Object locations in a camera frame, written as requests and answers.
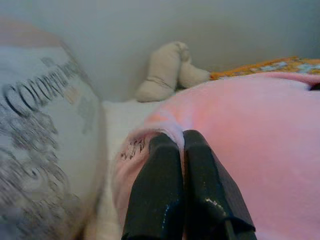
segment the plush toy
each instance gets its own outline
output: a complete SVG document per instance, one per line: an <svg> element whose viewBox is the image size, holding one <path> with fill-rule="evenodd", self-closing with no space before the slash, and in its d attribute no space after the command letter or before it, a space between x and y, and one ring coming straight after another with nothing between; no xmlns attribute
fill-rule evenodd
<svg viewBox="0 0 320 240"><path fill-rule="evenodd" d="M172 42L151 54L148 76L135 94L139 102L162 101L169 98L179 81L190 88L210 79L210 73L191 64L189 49L185 43Z"/></svg>

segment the pink blanket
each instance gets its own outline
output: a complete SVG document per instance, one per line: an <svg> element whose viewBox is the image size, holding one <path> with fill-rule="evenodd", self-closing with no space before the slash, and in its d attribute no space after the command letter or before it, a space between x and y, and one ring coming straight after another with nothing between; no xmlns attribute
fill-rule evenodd
<svg viewBox="0 0 320 240"><path fill-rule="evenodd" d="M183 131L194 129L237 182L259 240L320 239L320 91L309 91L316 83L320 76L259 73L204 83L167 100L116 157L120 223L149 140L165 133L183 153Z"/></svg>

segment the white wall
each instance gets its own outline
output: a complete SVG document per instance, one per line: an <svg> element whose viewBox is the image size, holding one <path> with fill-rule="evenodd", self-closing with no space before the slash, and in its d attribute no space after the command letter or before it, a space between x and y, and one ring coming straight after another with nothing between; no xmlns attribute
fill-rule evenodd
<svg viewBox="0 0 320 240"><path fill-rule="evenodd" d="M175 40L209 71L292 55L320 58L320 0L0 1L0 14L21 3L25 20L60 35L108 100L132 95L150 52Z"/></svg>

